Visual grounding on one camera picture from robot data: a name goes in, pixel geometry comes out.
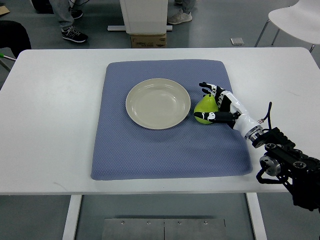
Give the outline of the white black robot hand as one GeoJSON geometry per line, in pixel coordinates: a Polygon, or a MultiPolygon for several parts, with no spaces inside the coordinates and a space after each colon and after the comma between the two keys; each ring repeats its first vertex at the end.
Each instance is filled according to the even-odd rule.
{"type": "Polygon", "coordinates": [[[202,91],[213,97],[218,111],[196,110],[193,115],[197,120],[210,123],[226,123],[231,129],[240,132],[241,136],[252,142],[263,134],[261,124],[250,117],[244,105],[233,95],[217,85],[202,82],[202,91]]]}

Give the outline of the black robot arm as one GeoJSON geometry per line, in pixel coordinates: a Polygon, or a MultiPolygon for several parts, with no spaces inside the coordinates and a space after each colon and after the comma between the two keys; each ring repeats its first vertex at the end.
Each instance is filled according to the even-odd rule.
{"type": "Polygon", "coordinates": [[[265,153],[260,158],[261,169],[256,179],[261,184],[282,184],[292,195],[293,204],[313,211],[320,209],[320,160],[296,149],[294,142],[288,139],[277,127],[271,126],[271,107],[258,122],[268,122],[268,128],[262,129],[251,138],[255,148],[264,146],[265,153]]]}

